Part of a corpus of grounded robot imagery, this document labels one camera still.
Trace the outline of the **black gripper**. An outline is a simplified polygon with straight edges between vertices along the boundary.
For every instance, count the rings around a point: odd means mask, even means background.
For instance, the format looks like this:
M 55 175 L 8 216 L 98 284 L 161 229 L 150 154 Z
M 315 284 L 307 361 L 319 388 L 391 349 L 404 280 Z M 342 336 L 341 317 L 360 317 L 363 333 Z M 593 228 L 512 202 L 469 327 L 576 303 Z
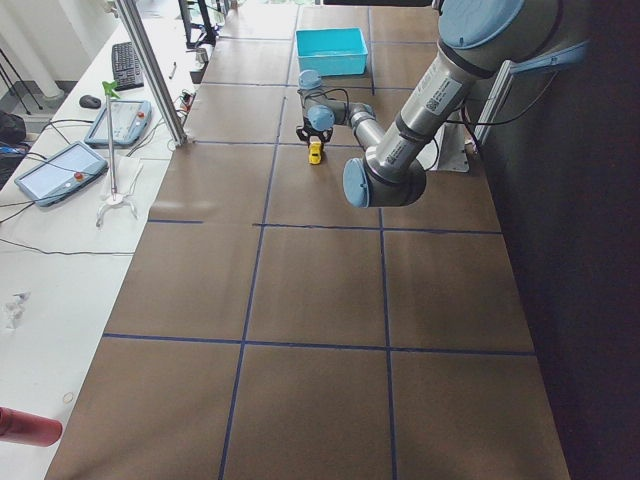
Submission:
M 317 139 L 323 143 L 329 143 L 333 135 L 333 129 L 317 130 L 315 129 L 308 119 L 303 121 L 303 124 L 296 127 L 296 135 L 300 141 L 305 142 L 307 146 Z

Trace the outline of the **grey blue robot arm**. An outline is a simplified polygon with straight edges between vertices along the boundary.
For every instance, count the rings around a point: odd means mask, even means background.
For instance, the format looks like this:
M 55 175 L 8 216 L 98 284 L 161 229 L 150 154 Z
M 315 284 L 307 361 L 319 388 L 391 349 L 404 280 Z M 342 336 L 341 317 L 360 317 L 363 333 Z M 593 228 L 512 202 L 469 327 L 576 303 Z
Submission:
M 388 128 L 372 107 L 329 97 L 315 65 L 302 62 L 298 80 L 303 124 L 298 137 L 328 141 L 349 127 L 365 151 L 343 171 L 343 190 L 358 208 L 399 207 L 424 192 L 418 160 L 437 131 L 479 80 L 505 61 L 524 70 L 558 71 L 581 61 L 588 44 L 587 1 L 436 1 L 437 54 Z

